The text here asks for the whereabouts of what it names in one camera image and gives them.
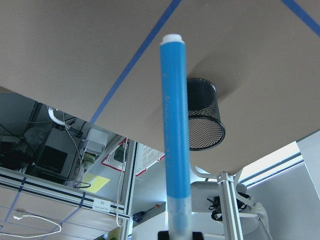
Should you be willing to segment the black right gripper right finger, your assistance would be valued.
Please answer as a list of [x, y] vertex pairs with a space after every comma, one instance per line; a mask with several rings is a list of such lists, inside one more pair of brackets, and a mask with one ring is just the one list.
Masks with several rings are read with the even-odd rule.
[[192, 240], [204, 240], [203, 234], [199, 231], [193, 231]]

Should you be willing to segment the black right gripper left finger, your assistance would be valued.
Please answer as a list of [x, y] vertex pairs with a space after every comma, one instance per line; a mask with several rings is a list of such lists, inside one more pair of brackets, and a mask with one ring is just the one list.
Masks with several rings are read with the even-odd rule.
[[170, 235], [168, 231], [159, 231], [157, 234], [158, 240], [170, 240]]

